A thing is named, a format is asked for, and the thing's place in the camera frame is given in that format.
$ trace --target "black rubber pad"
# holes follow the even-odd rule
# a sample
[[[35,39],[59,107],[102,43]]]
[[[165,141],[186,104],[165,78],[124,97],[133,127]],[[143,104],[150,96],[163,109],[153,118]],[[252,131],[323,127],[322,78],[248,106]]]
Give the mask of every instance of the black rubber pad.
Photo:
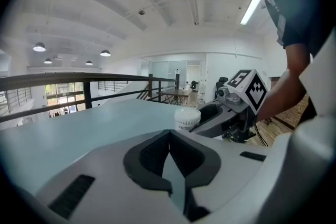
[[[240,153],[240,156],[249,158],[249,159],[255,159],[256,161],[263,162],[266,159],[265,155],[257,154],[257,153],[252,153],[248,151],[244,151]]]
[[[78,176],[48,207],[61,217],[69,219],[93,182],[94,177]]]

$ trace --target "person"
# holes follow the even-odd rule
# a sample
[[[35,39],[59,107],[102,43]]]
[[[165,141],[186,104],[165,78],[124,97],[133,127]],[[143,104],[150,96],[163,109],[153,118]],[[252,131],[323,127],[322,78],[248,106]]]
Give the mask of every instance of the person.
[[[258,121],[275,116],[298,104],[306,93],[299,80],[327,39],[333,23],[331,0],[265,0],[267,10],[277,27],[277,42],[287,56],[287,69],[270,90],[258,113]],[[316,115],[309,99],[301,120]]]

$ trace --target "black slot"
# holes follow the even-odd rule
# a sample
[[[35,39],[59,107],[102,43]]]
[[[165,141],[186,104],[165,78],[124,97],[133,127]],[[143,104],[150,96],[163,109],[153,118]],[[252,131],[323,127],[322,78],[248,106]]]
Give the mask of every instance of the black slot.
[[[244,152],[240,153],[240,156],[243,156],[243,157],[249,158],[249,159],[255,159],[256,161],[260,161],[260,162],[263,162],[266,159],[265,155],[252,153],[252,152],[248,152],[248,151],[244,151]]]
[[[207,106],[201,108],[200,112],[201,112],[200,124],[202,124],[202,123],[204,123],[204,122],[206,122],[210,119],[213,119],[215,116],[217,116],[220,113],[216,104],[207,105]]]
[[[48,207],[56,214],[69,219],[95,178],[78,176]]]

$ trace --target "office chair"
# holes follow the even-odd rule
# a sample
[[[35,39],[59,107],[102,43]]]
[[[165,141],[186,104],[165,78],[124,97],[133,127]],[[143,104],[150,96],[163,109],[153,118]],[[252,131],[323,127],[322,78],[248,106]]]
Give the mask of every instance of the office chair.
[[[193,81],[191,82],[191,89],[192,89],[193,91],[196,89],[196,81],[195,81],[195,80],[193,80]]]
[[[224,83],[228,81],[228,78],[220,77],[218,82],[216,82],[216,92],[215,92],[215,99],[217,99],[217,92],[220,87],[224,86]]]

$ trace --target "paper cup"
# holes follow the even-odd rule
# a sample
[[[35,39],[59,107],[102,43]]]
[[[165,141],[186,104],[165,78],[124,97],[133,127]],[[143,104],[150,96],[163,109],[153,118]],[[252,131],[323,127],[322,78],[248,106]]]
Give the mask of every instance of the paper cup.
[[[190,131],[201,120],[201,112],[192,108],[176,109],[175,114],[175,129]]]

